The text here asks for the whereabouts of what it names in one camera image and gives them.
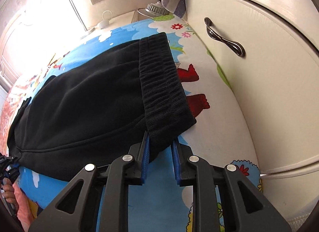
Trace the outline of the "person left hand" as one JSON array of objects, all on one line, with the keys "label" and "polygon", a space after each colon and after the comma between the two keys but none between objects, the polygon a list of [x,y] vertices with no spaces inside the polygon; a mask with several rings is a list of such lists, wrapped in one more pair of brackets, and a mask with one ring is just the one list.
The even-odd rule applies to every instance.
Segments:
[{"label": "person left hand", "polygon": [[8,178],[4,178],[2,181],[3,197],[10,205],[14,206],[15,212],[18,212],[19,205],[15,197],[15,190],[13,188],[12,182]]}]

